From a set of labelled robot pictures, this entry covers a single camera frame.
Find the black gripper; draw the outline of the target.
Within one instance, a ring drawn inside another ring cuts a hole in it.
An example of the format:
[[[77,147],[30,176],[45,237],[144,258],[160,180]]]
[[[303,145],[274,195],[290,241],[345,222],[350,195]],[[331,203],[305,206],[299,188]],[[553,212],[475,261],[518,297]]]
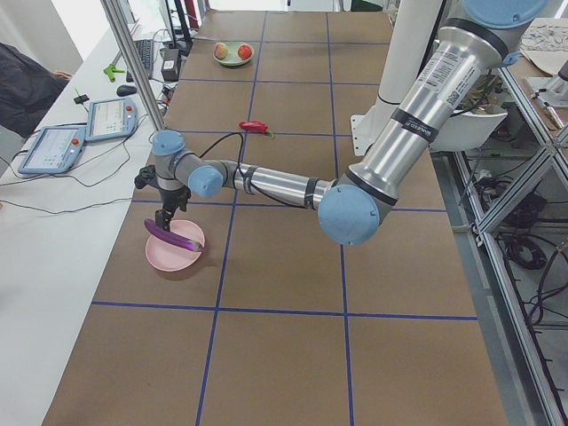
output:
[[[154,213],[154,222],[165,232],[170,231],[170,223],[174,217],[174,212],[178,209],[187,210],[188,200],[191,198],[191,191],[186,186],[181,186],[175,190],[165,190],[160,188],[159,193],[162,199],[162,209]]]

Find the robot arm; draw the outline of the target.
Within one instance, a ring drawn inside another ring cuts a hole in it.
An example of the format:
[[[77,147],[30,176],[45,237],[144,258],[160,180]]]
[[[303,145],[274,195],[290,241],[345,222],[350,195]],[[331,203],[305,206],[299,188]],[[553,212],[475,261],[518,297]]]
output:
[[[209,198],[230,187],[317,212],[333,241],[368,241],[398,201],[402,180],[436,140],[465,95],[486,70],[518,58],[523,33],[544,9],[542,1],[404,1],[390,42],[378,99],[356,122],[369,148],[336,180],[327,182],[247,165],[209,161],[188,151],[172,130],[154,135],[154,185],[162,207],[146,227],[168,243],[197,250],[170,230],[177,210],[192,195]]]

